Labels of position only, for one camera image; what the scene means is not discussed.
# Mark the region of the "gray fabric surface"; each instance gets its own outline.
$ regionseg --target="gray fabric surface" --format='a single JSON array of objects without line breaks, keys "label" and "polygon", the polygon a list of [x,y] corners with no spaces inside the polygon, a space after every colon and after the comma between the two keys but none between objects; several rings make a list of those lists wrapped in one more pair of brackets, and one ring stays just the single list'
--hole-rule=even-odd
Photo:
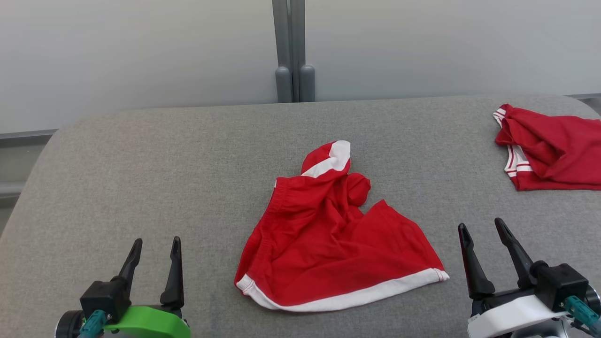
[{"label": "gray fabric surface", "polygon": [[[601,287],[601,192],[516,192],[494,143],[502,103],[599,118],[568,97],[440,97],[121,112],[61,129],[35,165],[0,237],[0,337],[52,336],[94,280],[115,275],[144,239],[132,301],[156,304],[172,237],[182,237],[194,337],[465,337],[457,225],[465,222],[497,290],[515,286],[494,217],[534,260],[571,264]],[[384,198],[423,229],[451,280],[333,313],[262,309],[234,287],[240,253],[277,176],[304,156],[351,142]]]}]

